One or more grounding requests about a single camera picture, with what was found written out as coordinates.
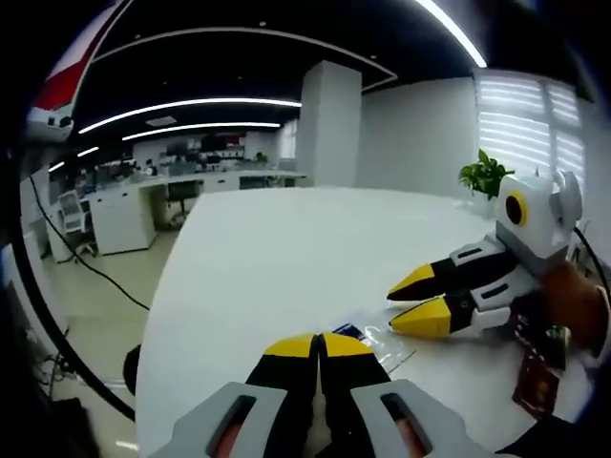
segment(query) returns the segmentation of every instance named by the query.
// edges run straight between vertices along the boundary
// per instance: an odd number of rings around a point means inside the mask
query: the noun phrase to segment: led light strip
[[[280,127],[280,124],[275,122],[210,122],[207,124],[190,124],[187,126],[166,127],[155,131],[142,132],[140,134],[127,135],[123,137],[123,141],[139,138],[141,136],[161,134],[163,132],[184,131],[186,129],[200,129],[203,127]]]
[[[58,169],[58,168],[60,168],[60,167],[63,167],[63,165],[64,165],[65,163],[66,163],[66,162],[64,162],[63,160],[62,160],[61,162],[56,163],[56,164],[55,164],[53,167],[51,167],[51,168],[49,169],[49,173],[50,173],[50,172],[54,172],[55,170],[57,170],[57,169]]]
[[[129,116],[140,115],[142,113],[153,112],[156,110],[163,110],[166,108],[186,107],[190,105],[204,105],[204,104],[211,104],[211,103],[254,103],[254,104],[261,104],[261,105],[276,105],[280,107],[294,107],[294,108],[301,108],[302,106],[301,102],[291,102],[288,100],[272,100],[272,99],[267,99],[267,98],[248,98],[248,97],[198,98],[194,100],[182,100],[180,102],[162,103],[161,105],[153,105],[152,107],[140,108],[138,110],[132,110],[131,112],[118,114],[116,116],[109,117],[108,119],[99,121],[96,124],[92,124],[91,126],[87,126],[86,128],[78,131],[78,133],[85,134],[105,124],[117,121],[119,119],[124,119]]]
[[[90,148],[89,150],[81,151],[79,154],[76,155],[76,157],[83,157],[97,150],[99,150],[99,146],[94,146],[94,148]]]
[[[450,18],[448,14],[446,14],[443,10],[441,10],[437,5],[434,4],[432,0],[414,0],[418,3],[422,8],[427,10],[430,14],[432,14],[435,19],[437,19],[448,31],[454,35],[454,38],[462,45],[466,52],[469,53],[471,59],[474,60],[477,67],[480,69],[484,69],[488,67],[486,61],[479,53],[475,45],[471,42],[465,32],[462,31],[456,23]]]

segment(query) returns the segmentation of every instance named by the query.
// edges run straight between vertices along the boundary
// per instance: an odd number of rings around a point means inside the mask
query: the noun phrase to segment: wire
[[[599,258],[594,253],[594,250],[590,246],[590,243],[588,243],[588,240],[585,239],[585,235],[581,232],[581,230],[577,227],[575,227],[573,230],[575,231],[575,234],[577,234],[577,237],[579,237],[579,239],[581,240],[581,243],[583,243],[583,246],[585,246],[585,249],[590,255],[590,258],[592,258],[592,261],[596,266],[596,270],[599,271],[599,277],[602,281],[602,285],[604,286],[604,289],[607,292],[607,298],[611,300],[611,291],[609,290],[609,283],[607,282],[607,278],[604,276],[604,271],[602,270],[602,266],[600,265]]]
[[[118,284],[115,280],[113,280],[111,277],[109,277],[108,275],[106,275],[104,272],[101,272],[99,270],[97,270],[95,267],[92,267],[91,265],[89,265],[87,262],[85,262],[77,253],[76,251],[70,246],[70,244],[68,243],[68,241],[64,238],[64,236],[61,234],[61,232],[59,232],[59,230],[55,227],[55,225],[53,224],[53,222],[51,221],[51,219],[49,218],[49,216],[47,215],[47,213],[45,212],[45,209],[42,207],[42,203],[40,203],[40,196],[38,195],[38,190],[36,189],[36,185],[34,184],[34,180],[32,179],[32,176],[30,176],[30,183],[32,184],[32,189],[34,191],[34,197],[36,198],[36,203],[38,204],[38,208],[40,209],[42,216],[44,217],[44,219],[47,221],[47,223],[52,227],[53,231],[57,234],[57,236],[61,239],[61,241],[64,242],[64,244],[68,247],[68,249],[70,250],[70,252],[73,254],[73,256],[75,258],[77,258],[85,267],[87,267],[89,270],[91,270],[92,272],[95,272],[96,274],[98,274],[100,277],[106,279],[107,281],[109,281],[112,285],[114,285],[121,293],[123,293],[130,301],[132,301],[133,303],[135,303],[136,305],[138,305],[139,307],[142,307],[144,310],[151,310],[150,307],[144,305],[142,302],[138,301],[137,299],[135,299],[130,293],[128,293],[127,291],[125,291],[125,289]]]

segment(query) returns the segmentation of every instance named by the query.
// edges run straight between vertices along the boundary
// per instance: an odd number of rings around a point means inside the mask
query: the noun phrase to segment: black ceiling
[[[511,1],[463,1],[471,5],[475,45],[493,68],[541,73],[578,85],[578,73],[562,40]],[[249,31],[177,33],[209,28]],[[253,31],[291,33],[358,54],[298,39]],[[242,96],[299,100],[304,74],[321,60],[363,74],[371,89],[467,76],[472,59],[429,13],[412,0],[134,0],[98,50],[74,109],[71,143],[78,147],[116,141],[154,128],[144,120],[172,115],[179,125],[203,122],[284,122],[296,109],[208,105],[122,119],[79,135],[101,119],[184,99]]]

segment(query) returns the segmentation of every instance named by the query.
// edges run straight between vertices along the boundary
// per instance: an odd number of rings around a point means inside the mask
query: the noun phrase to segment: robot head
[[[496,236],[533,274],[544,274],[566,256],[571,231],[581,218],[575,175],[503,178],[498,193]]]

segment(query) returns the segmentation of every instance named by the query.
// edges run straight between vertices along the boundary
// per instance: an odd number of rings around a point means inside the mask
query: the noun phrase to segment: office desk
[[[169,441],[174,422],[214,391],[243,382],[276,340],[383,309],[389,288],[413,268],[493,226],[452,199],[393,191],[295,188],[201,198],[163,269],[144,332],[141,455]],[[411,379],[456,410],[484,447],[506,446],[534,423],[511,401],[517,343],[405,339],[416,352],[391,376]],[[589,389],[572,361],[556,414],[573,420]]]
[[[283,170],[242,170],[149,177],[89,194],[81,202],[89,202],[99,253],[124,253],[146,249],[155,240],[153,202],[164,200],[164,188],[168,184],[199,181],[204,193],[216,193],[239,190],[242,177],[303,178],[305,175]],[[58,211],[59,207],[56,206],[52,219],[55,226],[60,228]],[[52,240],[54,259],[57,262],[67,260],[70,257],[68,249],[50,227],[47,232]]]

